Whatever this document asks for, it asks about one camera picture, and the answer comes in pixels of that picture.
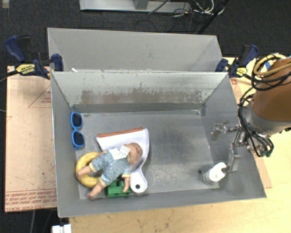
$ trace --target blue sunglasses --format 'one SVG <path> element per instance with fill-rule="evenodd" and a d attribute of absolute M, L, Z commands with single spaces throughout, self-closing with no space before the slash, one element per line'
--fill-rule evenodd
<path fill-rule="evenodd" d="M 83 126 L 83 117 L 78 112 L 72 112 L 70 116 L 72 132 L 72 143 L 76 150 L 83 148 L 85 145 L 84 135 L 79 132 L 79 129 Z"/>

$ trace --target doll leg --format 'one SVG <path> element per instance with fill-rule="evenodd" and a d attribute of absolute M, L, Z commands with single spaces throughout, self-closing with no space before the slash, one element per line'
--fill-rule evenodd
<path fill-rule="evenodd" d="M 104 186 L 99 181 L 93 188 L 93 190 L 87 194 L 88 199 L 92 200 L 94 199 L 104 188 Z"/>
<path fill-rule="evenodd" d="M 85 166 L 81 170 L 79 170 L 78 172 L 76 172 L 76 177 L 77 177 L 78 180 L 80 180 L 80 178 L 83 175 L 89 174 L 91 172 L 93 172 L 92 169 L 89 166 Z"/>

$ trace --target cardboard sheet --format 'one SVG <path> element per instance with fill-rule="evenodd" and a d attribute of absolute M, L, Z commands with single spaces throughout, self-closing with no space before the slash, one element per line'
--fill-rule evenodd
<path fill-rule="evenodd" d="M 56 208 L 50 81 L 7 79 L 5 212 Z"/>

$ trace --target doll arm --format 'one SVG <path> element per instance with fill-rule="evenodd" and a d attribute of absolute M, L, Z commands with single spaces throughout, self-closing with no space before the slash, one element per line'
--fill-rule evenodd
<path fill-rule="evenodd" d="M 123 179 L 124 179 L 123 193 L 126 193 L 130 186 L 130 176 L 124 176 Z"/>

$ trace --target black wire bundle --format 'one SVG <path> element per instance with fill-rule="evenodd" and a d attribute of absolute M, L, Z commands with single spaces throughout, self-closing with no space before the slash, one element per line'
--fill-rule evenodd
<path fill-rule="evenodd" d="M 271 156 L 273 149 L 274 149 L 273 142 L 269 138 L 266 138 L 266 137 L 259 135 L 254 129 L 251 128 L 251 126 L 247 123 L 247 121 L 243 117 L 243 105 L 245 102 L 250 102 L 250 100 L 252 99 L 253 94 L 247 96 L 247 94 L 252 89 L 253 89 L 253 87 L 249 88 L 240 99 L 240 102 L 238 104 L 238 118 L 239 118 L 241 126 L 243 127 L 243 129 L 246 132 L 246 138 L 250 140 L 251 145 L 253 146 L 253 150 L 254 150 L 255 154 L 258 157 L 262 157 L 264 155 L 269 157 L 269 156 Z M 263 145 L 263 147 L 264 147 L 263 150 L 257 149 L 257 147 L 254 143 L 254 139 L 256 139 L 258 142 L 260 142 Z"/>
<path fill-rule="evenodd" d="M 266 62 L 268 61 L 276 61 L 281 59 L 280 56 L 276 56 L 276 55 L 269 55 L 267 57 L 265 57 L 265 61 L 262 61 L 259 66 L 255 66 L 256 67 L 256 71 L 260 72 L 262 70 L 262 68 L 265 66 Z M 286 85 L 291 83 L 291 81 L 289 81 L 288 83 L 284 83 L 284 81 L 291 76 L 291 71 L 287 74 L 284 74 L 278 78 L 274 78 L 274 79 L 267 79 L 267 80 L 263 80 L 263 77 L 271 77 L 275 74 L 277 74 L 278 72 L 274 71 L 271 74 L 263 74 L 263 75 L 259 75 L 257 74 L 257 72 L 253 71 L 252 75 L 251 75 L 251 85 L 252 87 L 249 88 L 244 95 L 241 97 L 240 102 L 238 104 L 238 118 L 240 121 L 241 126 L 244 128 L 245 132 L 246 132 L 246 136 L 247 139 L 250 140 L 251 145 L 253 146 L 253 150 L 256 153 L 256 155 L 258 157 L 262 157 L 265 156 L 269 157 L 274 149 L 274 145 L 272 143 L 272 141 L 270 140 L 269 137 L 265 137 L 265 136 L 261 136 L 260 134 L 258 134 L 254 129 L 252 129 L 252 127 L 249 125 L 249 123 L 245 120 L 245 118 L 243 117 L 243 105 L 245 102 L 250 103 L 250 100 L 253 97 L 253 94 L 251 95 L 247 95 L 252 89 L 258 90 L 258 91 L 266 91 L 266 90 L 270 90 L 270 89 L 274 89 L 280 85 Z M 262 88 L 259 87 L 260 84 L 266 84 L 267 86 Z M 263 149 L 257 149 L 255 143 L 254 143 L 254 139 L 257 140 L 259 143 L 262 144 Z"/>
<path fill-rule="evenodd" d="M 265 58 L 265 61 L 262 62 L 259 67 L 257 68 L 257 71 L 260 72 L 262 70 L 262 68 L 264 67 L 264 65 L 269 62 L 269 61 L 276 61 L 276 60 L 279 60 L 280 57 L 277 57 L 275 56 L 274 54 L 271 54 L 271 57 L 267 56 Z M 252 72 L 252 75 L 251 75 L 251 85 L 254 89 L 256 89 L 257 91 L 266 91 L 266 90 L 270 90 L 270 89 L 273 89 L 273 88 L 276 88 L 280 85 L 287 85 L 289 83 L 291 83 L 291 81 L 289 81 L 288 83 L 284 83 L 284 81 L 291 76 L 291 71 L 285 75 L 282 75 L 278 78 L 274 78 L 274 79 L 267 79 L 267 80 L 263 80 L 261 77 L 271 77 L 273 75 L 275 75 L 275 73 L 273 74 L 270 74 L 270 75 L 257 75 L 256 73 Z M 267 87 L 265 88 L 261 88 L 259 87 L 259 84 L 266 84 Z"/>

